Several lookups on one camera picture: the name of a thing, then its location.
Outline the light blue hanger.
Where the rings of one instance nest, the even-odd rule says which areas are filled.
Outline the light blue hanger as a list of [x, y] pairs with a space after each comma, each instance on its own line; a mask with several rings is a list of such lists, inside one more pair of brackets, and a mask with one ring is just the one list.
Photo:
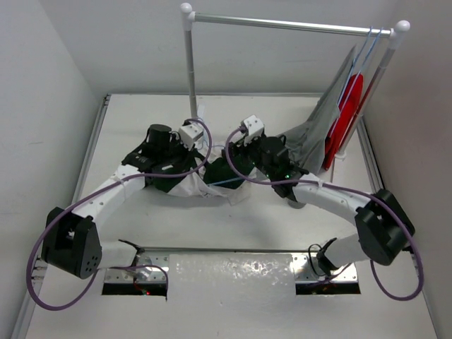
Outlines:
[[207, 162], [195, 174], [208, 186], [238, 189], [244, 180], [230, 169], [222, 154], [223, 148], [224, 145], [214, 145]]

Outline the green and white t shirt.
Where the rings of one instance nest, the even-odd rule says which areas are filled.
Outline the green and white t shirt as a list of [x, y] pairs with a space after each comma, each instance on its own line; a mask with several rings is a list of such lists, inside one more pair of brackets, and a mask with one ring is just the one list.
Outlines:
[[221, 197], [232, 206], [244, 201], [251, 196], [251, 184], [231, 170], [223, 148], [222, 145], [215, 145], [208, 161], [197, 172], [186, 177], [153, 179], [153, 187], [180, 198]]

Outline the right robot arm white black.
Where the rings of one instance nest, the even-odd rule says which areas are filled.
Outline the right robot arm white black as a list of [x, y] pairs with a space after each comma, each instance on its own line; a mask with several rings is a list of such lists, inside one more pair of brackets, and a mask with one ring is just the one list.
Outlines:
[[321, 245], [316, 265], [324, 274], [357, 261], [389, 266], [403, 249], [412, 246], [415, 227], [390, 191], [368, 194], [323, 182], [289, 158], [281, 137], [245, 135], [235, 142], [227, 140], [223, 153], [242, 179], [252, 180], [237, 167], [248, 162], [264, 174], [259, 184], [271, 186], [279, 197], [316, 206], [355, 227], [352, 236], [332, 238]]

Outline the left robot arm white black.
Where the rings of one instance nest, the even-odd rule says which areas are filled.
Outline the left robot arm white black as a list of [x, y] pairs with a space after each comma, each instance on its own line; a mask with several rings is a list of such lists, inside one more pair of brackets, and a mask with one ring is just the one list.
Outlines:
[[68, 213], [61, 208], [49, 213], [42, 259], [80, 279], [90, 277], [98, 269], [131, 266], [138, 246], [120, 239], [101, 240], [107, 220], [145, 187], [183, 179], [186, 172], [196, 167], [195, 145], [202, 136], [203, 129], [195, 122], [186, 122], [177, 131], [162, 124], [150, 125], [144, 141], [85, 203]]

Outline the grey t shirt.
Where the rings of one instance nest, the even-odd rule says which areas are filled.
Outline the grey t shirt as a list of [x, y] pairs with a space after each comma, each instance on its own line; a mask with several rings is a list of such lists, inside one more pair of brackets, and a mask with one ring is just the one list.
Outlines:
[[318, 174], [325, 157], [325, 140], [333, 122], [339, 117], [338, 100], [347, 84], [356, 55], [353, 47], [342, 62], [327, 90], [320, 97], [308, 119], [282, 134], [290, 159], [302, 169]]

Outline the blue hanger with grey shirt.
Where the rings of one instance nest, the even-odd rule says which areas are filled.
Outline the blue hanger with grey shirt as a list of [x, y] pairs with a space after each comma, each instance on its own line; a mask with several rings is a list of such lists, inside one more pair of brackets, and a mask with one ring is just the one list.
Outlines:
[[338, 101], [337, 101], [338, 107], [340, 106], [340, 102], [341, 102], [341, 100], [342, 100], [342, 98], [343, 98], [343, 95], [345, 94], [345, 89], [346, 89], [346, 87], [347, 87], [347, 84], [348, 84], [348, 82], [349, 82], [351, 76], [352, 76], [352, 73], [353, 73], [353, 71], [354, 71], [355, 65], [356, 65], [357, 61], [359, 60], [359, 58], [360, 58], [360, 56], [361, 56], [361, 53], [363, 52], [363, 50], [364, 50], [366, 44], [368, 43], [368, 41], [369, 41], [369, 39], [370, 39], [371, 31], [372, 31], [372, 30], [373, 30], [373, 27], [370, 26], [370, 27], [369, 27], [369, 32], [367, 33], [367, 37], [366, 37], [364, 43], [362, 44], [362, 46], [360, 47], [358, 53], [356, 53], [356, 55], [354, 56], [354, 59], [352, 60], [352, 65], [351, 65], [351, 67], [350, 67], [350, 70], [348, 71], [347, 78], [345, 79], [344, 86], [343, 86], [343, 88], [342, 88], [342, 91], [341, 91], [340, 96], [339, 96]]

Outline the blue hanger with red shirt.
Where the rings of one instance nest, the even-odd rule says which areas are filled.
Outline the blue hanger with red shirt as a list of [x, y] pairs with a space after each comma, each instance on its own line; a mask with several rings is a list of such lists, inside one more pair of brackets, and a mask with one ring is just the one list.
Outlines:
[[[356, 76], [358, 76], [358, 75], [360, 75], [361, 73], [363, 73], [363, 72], [366, 70], [367, 64], [368, 64], [368, 61], [369, 61], [369, 57], [371, 56], [371, 54], [372, 54], [372, 52], [373, 52], [373, 49], [374, 49], [376, 43], [379, 41], [382, 32], [383, 32], [383, 28], [381, 28], [381, 29], [377, 32], [377, 34], [376, 34], [376, 36], [374, 37], [374, 39], [373, 39], [373, 41], [372, 41], [370, 47], [369, 47], [368, 50], [367, 50], [367, 53], [365, 54], [365, 56], [364, 56], [364, 57], [361, 57], [361, 56], [360, 56], [359, 60], [362, 59], [362, 63], [360, 64], [359, 69], [358, 69], [358, 71], [357, 71], [356, 74], [354, 73], [354, 71], [355, 71], [355, 69], [354, 69], [354, 71], [353, 71], [353, 73], [352, 73], [352, 76], [353, 76], [354, 74], [355, 74]], [[346, 100], [347, 100], [347, 99], [349, 98], [350, 93], [346, 94], [346, 92], [347, 92], [347, 90], [345, 89], [345, 94], [343, 95], [342, 100], [343, 100], [343, 99], [346, 99]], [[342, 113], [343, 108], [341, 108], [340, 106], [339, 106], [340, 113]]]

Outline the red t shirt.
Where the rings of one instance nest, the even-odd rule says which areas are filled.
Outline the red t shirt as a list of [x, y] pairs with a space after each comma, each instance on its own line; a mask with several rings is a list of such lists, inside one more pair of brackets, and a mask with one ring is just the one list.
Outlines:
[[335, 154], [339, 150], [345, 132], [357, 111], [361, 100], [364, 85], [364, 76], [355, 74], [349, 79], [343, 97], [338, 106], [340, 116], [330, 128], [325, 140], [325, 157], [322, 168], [328, 170], [333, 162]]

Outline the white metal clothes rack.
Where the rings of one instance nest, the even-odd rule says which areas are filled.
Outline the white metal clothes rack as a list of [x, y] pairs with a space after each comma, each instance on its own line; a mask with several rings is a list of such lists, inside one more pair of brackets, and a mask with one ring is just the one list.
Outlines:
[[[283, 21], [283, 20], [267, 20], [267, 19], [257, 19], [257, 18], [243, 18], [243, 17], [234, 17], [234, 16], [221, 16], [221, 15], [213, 15], [213, 14], [204, 14], [195, 12], [192, 9], [191, 4], [183, 3], [180, 6], [180, 11], [182, 15], [182, 27], [184, 31], [184, 44], [186, 50], [186, 65], [187, 65], [187, 74], [189, 81], [189, 104], [190, 104], [190, 113], [191, 116], [197, 117], [198, 115], [198, 105], [196, 101], [196, 89], [195, 89], [195, 73], [194, 73], [194, 53], [193, 53], [193, 45], [192, 45], [192, 25], [195, 22], [199, 23], [215, 23], [215, 24], [223, 24], [223, 25], [242, 25], [242, 26], [251, 26], [251, 27], [259, 27], [259, 28], [272, 28], [272, 29], [282, 29], [282, 30], [298, 30], [298, 31], [306, 31], [306, 32], [322, 32], [322, 33], [330, 33], [330, 34], [339, 34], [339, 35], [352, 35], [352, 36], [362, 36], [367, 37], [367, 33], [369, 32], [368, 28], [357, 28], [357, 27], [347, 27], [341, 25], [326, 25], [326, 24], [314, 24], [314, 23], [300, 23], [300, 22], [291, 22], [291, 21]], [[377, 29], [373, 29], [371, 31], [371, 39], [372, 42], [374, 37], [376, 36]], [[390, 30], [384, 30], [380, 36], [381, 38], [388, 39], [388, 46], [386, 48], [385, 54], [382, 56], [380, 64], [374, 72], [373, 78], [369, 83], [364, 83], [361, 100], [359, 102], [359, 106], [357, 111], [355, 112], [354, 117], [352, 118], [347, 131], [345, 132], [345, 136], [342, 139], [342, 143], [340, 144], [339, 150], [337, 153], [342, 152], [347, 146], [349, 139], [356, 129], [357, 122], [359, 121], [359, 115], [363, 110], [363, 107], [366, 104], [367, 98], [373, 95], [375, 87], [378, 85], [381, 80], [382, 75], [384, 74], [389, 61], [392, 59], [394, 53], [401, 45], [403, 38], [406, 36], [408, 31], [410, 30], [410, 23], [406, 20], [401, 20], [396, 23], [394, 28]], [[364, 57], [367, 53], [369, 47], [365, 47], [361, 57]], [[362, 63], [362, 59], [358, 61], [358, 65], [355, 67], [354, 73], [356, 74], [360, 64]]]

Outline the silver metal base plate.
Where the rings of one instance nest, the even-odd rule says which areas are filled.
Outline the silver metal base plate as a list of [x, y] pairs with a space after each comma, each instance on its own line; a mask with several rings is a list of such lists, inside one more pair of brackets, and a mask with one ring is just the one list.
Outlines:
[[216, 273], [225, 273], [234, 278], [244, 275], [265, 276], [274, 271], [281, 270], [295, 279], [297, 285], [310, 285], [322, 283], [327, 278], [333, 283], [357, 283], [357, 271], [354, 264], [347, 264], [331, 272], [329, 276], [321, 273], [318, 268], [312, 268], [315, 263], [314, 252], [300, 253], [258, 253], [258, 252], [190, 252], [190, 251], [144, 251], [139, 254], [133, 264], [140, 266], [137, 273], [126, 270], [108, 268], [105, 273], [105, 283], [131, 284], [134, 281], [148, 284], [162, 284], [167, 281], [170, 272], [170, 260], [174, 259], [177, 270], [186, 278], [188, 272], [183, 269], [182, 261], [196, 263], [204, 269]]

